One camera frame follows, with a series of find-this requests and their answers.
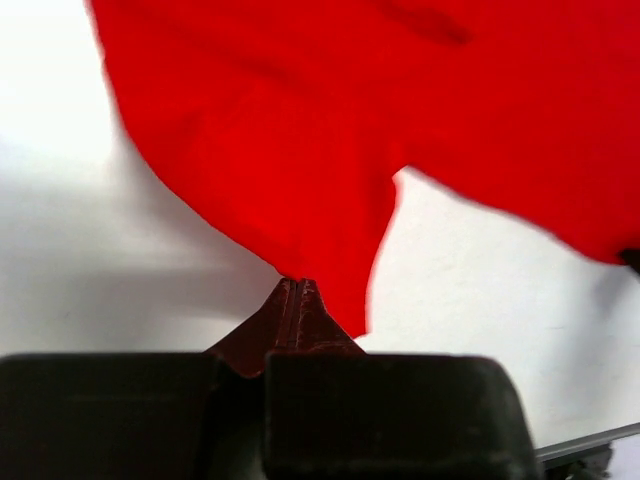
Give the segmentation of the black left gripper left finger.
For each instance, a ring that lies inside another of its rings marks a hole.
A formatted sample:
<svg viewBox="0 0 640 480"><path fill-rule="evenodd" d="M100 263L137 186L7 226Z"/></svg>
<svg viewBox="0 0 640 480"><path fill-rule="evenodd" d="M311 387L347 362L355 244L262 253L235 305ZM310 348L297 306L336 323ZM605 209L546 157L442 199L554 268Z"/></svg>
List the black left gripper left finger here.
<svg viewBox="0 0 640 480"><path fill-rule="evenodd" d="M205 352L39 353L1 361L5 479L258 479L277 285Z"/></svg>

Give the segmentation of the red t shirt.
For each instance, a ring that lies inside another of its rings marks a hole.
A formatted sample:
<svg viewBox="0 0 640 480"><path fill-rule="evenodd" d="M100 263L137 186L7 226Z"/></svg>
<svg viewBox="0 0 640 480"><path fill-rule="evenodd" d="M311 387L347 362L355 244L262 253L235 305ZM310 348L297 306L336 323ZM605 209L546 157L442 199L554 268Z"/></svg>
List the red t shirt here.
<svg viewBox="0 0 640 480"><path fill-rule="evenodd" d="M159 179L366 332L413 167L581 254L639 246L635 1L93 1Z"/></svg>

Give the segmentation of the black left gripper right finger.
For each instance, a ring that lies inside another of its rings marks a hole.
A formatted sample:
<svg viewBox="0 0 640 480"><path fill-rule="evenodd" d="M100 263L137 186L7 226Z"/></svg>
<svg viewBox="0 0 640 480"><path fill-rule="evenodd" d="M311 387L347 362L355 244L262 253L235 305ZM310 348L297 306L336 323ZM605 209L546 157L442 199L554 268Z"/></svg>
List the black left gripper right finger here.
<svg viewBox="0 0 640 480"><path fill-rule="evenodd" d="M270 479L538 479L518 393L478 356L368 354L295 282L264 370Z"/></svg>

